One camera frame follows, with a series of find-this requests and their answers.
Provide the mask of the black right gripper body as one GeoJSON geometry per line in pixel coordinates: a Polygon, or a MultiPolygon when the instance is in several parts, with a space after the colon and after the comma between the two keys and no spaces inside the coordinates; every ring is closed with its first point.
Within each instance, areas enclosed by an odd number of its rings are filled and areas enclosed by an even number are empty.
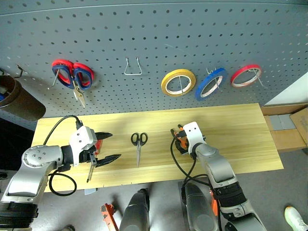
{"type": "Polygon", "coordinates": [[[188,143],[188,140],[187,138],[176,138],[175,140],[175,145],[176,145],[176,148],[177,150],[182,154],[188,154],[188,146],[189,146],[189,143],[188,143]]]}

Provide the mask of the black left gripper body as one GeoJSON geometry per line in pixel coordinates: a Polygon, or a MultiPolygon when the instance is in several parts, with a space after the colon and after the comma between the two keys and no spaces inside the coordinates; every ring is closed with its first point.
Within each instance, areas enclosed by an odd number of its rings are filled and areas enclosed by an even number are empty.
{"type": "Polygon", "coordinates": [[[91,163],[91,167],[98,166],[97,155],[99,153],[99,133],[95,132],[96,139],[93,140],[90,144],[86,144],[82,149],[82,152],[79,154],[80,163],[91,163]]]}

